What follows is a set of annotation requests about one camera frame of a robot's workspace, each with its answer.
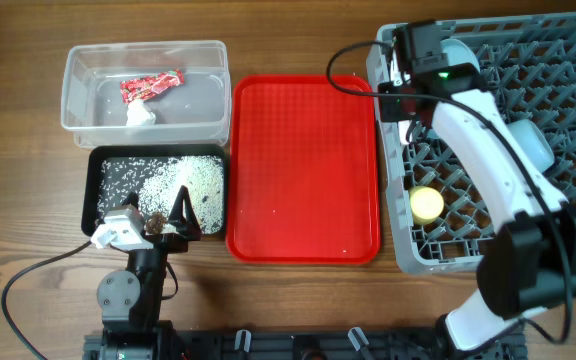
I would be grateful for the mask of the white napkin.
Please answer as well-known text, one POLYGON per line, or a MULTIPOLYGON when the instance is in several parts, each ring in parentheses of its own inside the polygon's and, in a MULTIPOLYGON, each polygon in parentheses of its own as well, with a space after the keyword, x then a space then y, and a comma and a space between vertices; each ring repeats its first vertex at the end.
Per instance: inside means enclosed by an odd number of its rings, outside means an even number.
POLYGON ((150 126, 156 122, 156 115, 142 99, 135 99, 127 105, 127 126, 150 126))

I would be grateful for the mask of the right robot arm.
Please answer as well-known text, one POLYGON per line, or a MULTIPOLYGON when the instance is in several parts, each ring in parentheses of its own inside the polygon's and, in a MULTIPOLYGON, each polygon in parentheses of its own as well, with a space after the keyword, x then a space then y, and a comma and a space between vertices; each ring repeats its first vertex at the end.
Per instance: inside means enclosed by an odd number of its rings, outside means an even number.
POLYGON ((381 105, 409 103, 460 161, 493 227, 476 269, 477 288, 436 322, 433 355, 463 359, 489 348, 536 315, 564 311, 568 338, 576 298, 576 204, 552 185, 504 124, 493 95, 465 63, 391 83, 383 65, 369 73, 381 105))

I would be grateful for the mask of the red snack wrapper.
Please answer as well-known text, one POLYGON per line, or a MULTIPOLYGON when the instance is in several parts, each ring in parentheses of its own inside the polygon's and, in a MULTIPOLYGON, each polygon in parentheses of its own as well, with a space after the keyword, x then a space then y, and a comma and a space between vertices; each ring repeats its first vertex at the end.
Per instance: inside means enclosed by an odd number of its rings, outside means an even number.
POLYGON ((157 75, 122 81, 119 88, 123 102, 130 104, 135 100, 150 100, 169 88, 183 84, 183 73, 179 69, 173 69, 157 75))

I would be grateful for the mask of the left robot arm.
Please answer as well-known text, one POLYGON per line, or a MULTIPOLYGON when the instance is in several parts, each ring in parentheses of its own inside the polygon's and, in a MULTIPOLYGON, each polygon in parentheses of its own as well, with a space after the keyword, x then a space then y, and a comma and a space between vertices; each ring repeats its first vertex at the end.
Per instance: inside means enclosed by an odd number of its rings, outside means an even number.
POLYGON ((202 233, 187 187, 179 189, 169 215, 153 229, 138 208, 138 195, 99 221, 91 241, 128 254, 124 270, 103 278, 97 289, 103 331, 84 344, 85 359, 186 359, 187 350, 173 324, 160 318, 164 281, 171 274, 168 256, 188 251, 202 233))

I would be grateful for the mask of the yellow plastic cup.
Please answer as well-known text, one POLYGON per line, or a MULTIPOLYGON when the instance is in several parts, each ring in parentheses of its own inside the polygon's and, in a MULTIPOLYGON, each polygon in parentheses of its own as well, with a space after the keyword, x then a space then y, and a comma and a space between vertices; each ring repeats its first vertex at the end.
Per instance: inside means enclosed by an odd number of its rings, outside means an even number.
POLYGON ((439 191, 426 186, 416 186, 409 190, 410 210, 416 225, 427 225, 442 214, 444 199, 439 191))

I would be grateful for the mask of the large light blue plate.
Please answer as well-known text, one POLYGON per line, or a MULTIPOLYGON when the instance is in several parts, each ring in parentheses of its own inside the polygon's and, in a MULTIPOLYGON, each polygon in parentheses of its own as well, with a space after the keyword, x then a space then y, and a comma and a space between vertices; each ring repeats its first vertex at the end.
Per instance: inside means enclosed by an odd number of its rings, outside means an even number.
POLYGON ((446 54, 448 65, 457 66, 469 63, 480 71, 480 64, 475 53, 462 41, 447 38, 440 42, 442 52, 446 54))

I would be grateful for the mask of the small light blue bowl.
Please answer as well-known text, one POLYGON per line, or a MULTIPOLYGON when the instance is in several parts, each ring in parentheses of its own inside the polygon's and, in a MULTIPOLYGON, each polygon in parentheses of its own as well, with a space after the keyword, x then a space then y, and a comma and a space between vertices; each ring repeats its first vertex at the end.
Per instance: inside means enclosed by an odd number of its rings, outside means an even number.
POLYGON ((510 123, 508 129, 537 170, 545 173, 554 165, 553 150, 542 131, 532 121, 518 120, 510 123))

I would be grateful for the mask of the rice and brown food waste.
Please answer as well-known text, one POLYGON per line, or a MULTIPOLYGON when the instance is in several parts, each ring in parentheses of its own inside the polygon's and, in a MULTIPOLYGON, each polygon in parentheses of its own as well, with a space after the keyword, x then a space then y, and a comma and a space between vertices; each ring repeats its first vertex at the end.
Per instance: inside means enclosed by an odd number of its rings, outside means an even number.
POLYGON ((145 219, 169 215, 181 187, 186 187, 204 235, 224 223, 224 163, 216 155, 173 157, 111 157, 100 166, 101 184, 96 211, 104 216, 129 194, 138 195, 145 219))

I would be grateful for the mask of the white plastic fork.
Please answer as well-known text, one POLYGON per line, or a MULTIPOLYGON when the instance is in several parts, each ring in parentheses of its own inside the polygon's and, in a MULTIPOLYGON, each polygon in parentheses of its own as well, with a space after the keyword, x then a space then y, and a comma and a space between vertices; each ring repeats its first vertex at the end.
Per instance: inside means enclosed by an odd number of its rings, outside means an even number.
POLYGON ((410 143, 409 140, 409 130, 410 130, 410 126, 411 126, 412 121, 411 120, 405 120, 405 121, 401 121, 398 123, 397 127, 398 127, 398 133, 399 133, 399 139, 400 139, 400 143, 403 146, 406 146, 410 143))

